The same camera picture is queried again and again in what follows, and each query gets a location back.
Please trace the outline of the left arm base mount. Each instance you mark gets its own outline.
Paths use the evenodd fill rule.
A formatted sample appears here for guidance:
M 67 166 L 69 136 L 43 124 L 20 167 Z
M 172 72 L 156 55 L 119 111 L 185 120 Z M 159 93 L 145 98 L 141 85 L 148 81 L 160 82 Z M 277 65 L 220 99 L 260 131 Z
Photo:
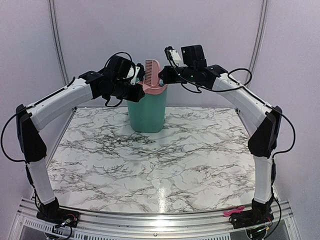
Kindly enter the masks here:
M 78 211 L 61 208 L 57 198 L 48 204 L 40 203 L 36 214 L 37 219 L 56 224 L 59 227 L 72 228 L 77 227 L 79 217 Z

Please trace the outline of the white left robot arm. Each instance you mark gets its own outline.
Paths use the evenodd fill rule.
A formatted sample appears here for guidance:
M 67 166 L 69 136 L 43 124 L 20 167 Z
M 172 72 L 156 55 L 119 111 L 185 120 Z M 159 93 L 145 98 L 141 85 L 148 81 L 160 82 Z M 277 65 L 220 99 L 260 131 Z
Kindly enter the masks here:
M 40 132 L 65 112 L 97 98 L 106 102 L 111 97 L 139 102 L 145 95 L 138 83 L 144 75 L 141 63 L 115 54 L 101 70 L 85 72 L 43 99 L 16 108 L 17 136 L 27 177 L 35 190 L 39 212 L 51 222 L 60 222 L 64 215 L 51 186 L 46 167 L 47 146 Z

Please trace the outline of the pink plastic dustpan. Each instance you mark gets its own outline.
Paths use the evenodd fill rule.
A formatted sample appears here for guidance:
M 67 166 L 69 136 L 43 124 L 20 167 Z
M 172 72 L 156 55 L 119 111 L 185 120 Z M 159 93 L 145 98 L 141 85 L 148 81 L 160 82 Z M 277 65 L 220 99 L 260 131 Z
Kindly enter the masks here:
M 162 94 L 167 89 L 168 85 L 165 84 L 164 86 L 160 86 L 159 81 L 160 81 L 160 79 L 158 79 L 156 86 L 150 86 L 150 85 L 145 84 L 144 82 L 141 83 L 144 93 L 149 94 L 149 95 Z

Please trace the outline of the pink hand brush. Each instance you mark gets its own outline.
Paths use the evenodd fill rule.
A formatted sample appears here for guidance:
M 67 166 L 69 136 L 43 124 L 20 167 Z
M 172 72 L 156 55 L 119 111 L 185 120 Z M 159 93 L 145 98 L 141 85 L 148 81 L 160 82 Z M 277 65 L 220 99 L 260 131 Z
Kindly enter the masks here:
M 146 59 L 144 66 L 145 74 L 142 82 L 143 90 L 158 89 L 160 87 L 159 72 L 161 70 L 160 63 L 155 59 Z

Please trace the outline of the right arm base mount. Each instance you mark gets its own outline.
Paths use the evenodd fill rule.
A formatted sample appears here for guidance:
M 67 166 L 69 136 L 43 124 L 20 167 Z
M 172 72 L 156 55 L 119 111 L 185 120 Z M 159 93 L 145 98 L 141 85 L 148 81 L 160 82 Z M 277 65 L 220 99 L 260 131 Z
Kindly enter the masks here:
M 265 204 L 252 200 L 251 210 L 245 210 L 240 213 L 232 213 L 228 220 L 233 225 L 234 229 L 270 223 L 274 220 L 271 209 L 272 203 L 273 199 Z

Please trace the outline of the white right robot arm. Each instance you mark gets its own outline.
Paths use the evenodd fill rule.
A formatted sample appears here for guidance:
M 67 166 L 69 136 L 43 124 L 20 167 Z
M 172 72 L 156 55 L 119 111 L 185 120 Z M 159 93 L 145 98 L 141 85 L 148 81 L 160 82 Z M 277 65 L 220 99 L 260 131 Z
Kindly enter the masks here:
M 255 126 L 248 140 L 248 149 L 255 164 L 255 192 L 247 219 L 258 224 L 270 211 L 274 200 L 273 184 L 276 165 L 272 153 L 277 147 L 282 109 L 268 103 L 236 80 L 232 71 L 208 65 L 201 45 L 164 49 L 169 62 L 158 74 L 165 84 L 192 84 L 198 89 L 217 93 L 233 104 Z

